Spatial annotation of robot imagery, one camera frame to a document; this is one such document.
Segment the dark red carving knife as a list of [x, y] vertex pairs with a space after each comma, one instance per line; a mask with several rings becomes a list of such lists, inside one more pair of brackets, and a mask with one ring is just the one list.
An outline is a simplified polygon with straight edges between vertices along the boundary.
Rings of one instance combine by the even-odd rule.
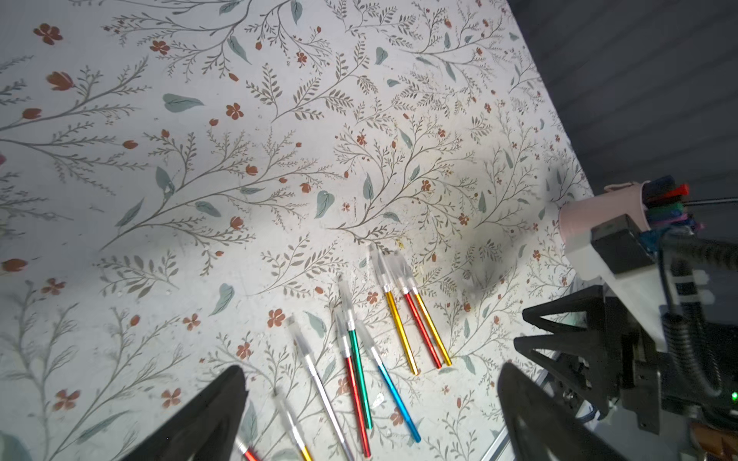
[[234, 440], [234, 446], [240, 453], [243, 460], [246, 461], [259, 461], [259, 457], [252, 451], [252, 449], [243, 442], [240, 438], [236, 437]]

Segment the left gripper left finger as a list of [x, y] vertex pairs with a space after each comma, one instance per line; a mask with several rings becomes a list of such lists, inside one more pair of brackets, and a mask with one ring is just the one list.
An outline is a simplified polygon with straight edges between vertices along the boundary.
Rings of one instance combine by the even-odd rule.
[[231, 366], [125, 458], [228, 460], [247, 397], [244, 372]]

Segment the blue carving knife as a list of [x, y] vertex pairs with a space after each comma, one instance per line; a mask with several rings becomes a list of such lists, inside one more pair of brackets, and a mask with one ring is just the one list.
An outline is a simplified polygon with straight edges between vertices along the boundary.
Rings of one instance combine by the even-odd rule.
[[374, 362], [376, 363], [380, 371], [380, 374], [382, 375], [382, 378], [384, 379], [384, 382], [386, 383], [386, 386], [388, 387], [390, 394], [392, 395], [392, 398], [394, 399], [396, 403], [397, 408], [400, 410], [401, 416], [403, 417], [407, 427], [409, 428], [409, 432], [411, 433], [411, 437], [413, 441], [415, 443], [420, 443], [422, 440], [421, 435], [416, 427], [415, 422], [412, 420], [411, 415], [409, 414], [409, 409], [407, 409], [407, 406], [404, 403], [398, 391], [397, 386], [392, 380], [386, 368], [386, 365], [384, 364], [384, 360], [382, 359], [382, 355], [379, 352], [379, 349], [376, 345], [375, 340], [373, 339], [372, 335], [367, 330], [363, 321], [359, 319], [357, 319], [356, 321], [356, 330], [359, 336], [361, 337], [361, 340], [367, 347]]

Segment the gold carving knife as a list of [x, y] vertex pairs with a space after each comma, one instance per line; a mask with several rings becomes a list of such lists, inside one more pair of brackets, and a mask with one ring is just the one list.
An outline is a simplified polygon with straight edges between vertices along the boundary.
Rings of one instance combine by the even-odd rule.
[[430, 329], [430, 334], [432, 334], [432, 338], [434, 338], [434, 342], [440, 350], [440, 353], [442, 354], [446, 365], [448, 367], [451, 367], [453, 365], [452, 359], [443, 343], [443, 340], [441, 339], [440, 333], [436, 328], [434, 320], [432, 320], [432, 315], [430, 314], [430, 311], [428, 310], [428, 307], [423, 300], [423, 297], [420, 293], [419, 284], [417, 283], [417, 280], [415, 280], [411, 265], [399, 251], [394, 252], [394, 259], [396, 260], [396, 265], [401, 274], [401, 278], [409, 287], [409, 291], [412, 293], [413, 298], [415, 299], [415, 303], [420, 309], [420, 312], [422, 313], [424, 320], [428, 325], [428, 328]]
[[386, 261], [384, 260], [384, 254], [376, 244], [370, 244], [369, 255], [374, 267], [375, 275], [378, 279], [378, 283], [382, 288], [382, 292], [384, 292], [384, 297], [386, 298], [386, 303], [394, 322], [395, 330], [401, 341], [401, 345], [407, 361], [407, 366], [409, 366], [409, 370], [411, 370], [411, 374], [413, 374], [413, 376], [418, 376], [419, 369], [413, 351], [411, 349], [411, 344], [409, 344], [409, 338], [407, 338], [407, 333], [403, 320], [401, 318], [394, 295], [392, 293], [392, 279], [390, 276], [389, 268], [386, 264]]
[[288, 402], [286, 401], [286, 398], [279, 388], [276, 388], [273, 391], [273, 397], [279, 416], [284, 427], [286, 428], [286, 432], [288, 433], [290, 439], [292, 440], [298, 451], [300, 451], [302, 459], [304, 461], [313, 461], [311, 452], [309, 451], [309, 448], [305, 441], [303, 431], [299, 427], [296, 417], [294, 416]]

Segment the green carving knife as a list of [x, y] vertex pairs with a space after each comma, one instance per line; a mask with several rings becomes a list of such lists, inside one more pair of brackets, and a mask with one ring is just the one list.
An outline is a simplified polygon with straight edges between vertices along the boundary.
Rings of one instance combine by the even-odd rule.
[[356, 365], [357, 385], [359, 386], [359, 401], [361, 402], [361, 409], [365, 420], [365, 427], [367, 430], [371, 430], [373, 428], [373, 420], [371, 415], [369, 397], [367, 393], [366, 380], [363, 374], [361, 347], [359, 347], [359, 336], [357, 336], [357, 315], [354, 309], [352, 293], [348, 284], [348, 280], [343, 275], [338, 276], [337, 285], [339, 289], [339, 295], [341, 297], [341, 305], [346, 319], [347, 332], [349, 334], [351, 342], [353, 358]]

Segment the silver carving knife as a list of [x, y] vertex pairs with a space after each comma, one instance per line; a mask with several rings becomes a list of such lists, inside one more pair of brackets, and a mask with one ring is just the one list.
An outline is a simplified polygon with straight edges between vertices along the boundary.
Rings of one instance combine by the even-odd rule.
[[332, 407], [332, 402], [328, 396], [328, 393], [322, 381], [322, 378], [317, 370], [315, 360], [312, 356], [311, 347], [309, 347], [309, 342], [307, 342], [305, 336], [303, 336], [301, 332], [301, 328], [299, 327], [298, 323], [296, 322], [293, 316], [286, 318], [286, 324], [288, 325], [288, 329], [290, 333], [292, 334], [292, 337], [296, 344], [299, 355], [301, 359], [303, 359], [307, 367], [309, 376], [312, 379], [312, 382], [315, 386], [317, 394], [319, 398], [321, 399], [321, 403], [323, 405], [324, 411], [329, 418], [329, 421], [332, 425], [332, 429], [334, 430], [334, 435], [336, 436], [337, 441], [340, 447], [342, 448], [342, 451], [344, 452], [346, 459], [350, 461], [355, 461], [356, 459], [354, 457], [354, 453], [350, 448], [350, 445], [347, 441], [347, 438], [344, 434], [342, 427], [340, 426], [340, 423], [338, 422], [336, 411], [334, 411], [334, 408]]

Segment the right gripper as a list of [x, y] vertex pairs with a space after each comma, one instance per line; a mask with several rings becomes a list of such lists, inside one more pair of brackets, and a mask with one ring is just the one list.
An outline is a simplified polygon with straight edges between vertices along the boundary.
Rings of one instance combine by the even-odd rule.
[[[583, 314], [582, 324], [554, 322], [558, 314]], [[515, 350], [562, 385], [607, 415], [621, 405], [639, 430], [659, 434], [663, 411], [726, 426], [726, 392], [709, 398], [687, 383], [668, 353], [601, 285], [592, 285], [522, 311], [523, 319], [545, 332], [514, 340]]]

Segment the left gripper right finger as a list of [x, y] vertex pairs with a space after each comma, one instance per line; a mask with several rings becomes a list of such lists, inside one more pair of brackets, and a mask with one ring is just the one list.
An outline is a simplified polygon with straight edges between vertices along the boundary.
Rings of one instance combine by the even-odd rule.
[[514, 364], [503, 366], [498, 395], [517, 460], [622, 460]]

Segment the pink cup of markers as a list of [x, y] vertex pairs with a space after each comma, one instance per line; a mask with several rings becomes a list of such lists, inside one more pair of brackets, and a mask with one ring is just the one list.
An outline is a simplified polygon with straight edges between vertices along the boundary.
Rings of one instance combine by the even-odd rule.
[[559, 213], [562, 239], [568, 241], [621, 215], [630, 217], [640, 232], [677, 226], [699, 232], [703, 225], [688, 212], [684, 202], [688, 195], [688, 185], [677, 184], [671, 176], [647, 182], [611, 184], [601, 195], [562, 207]]

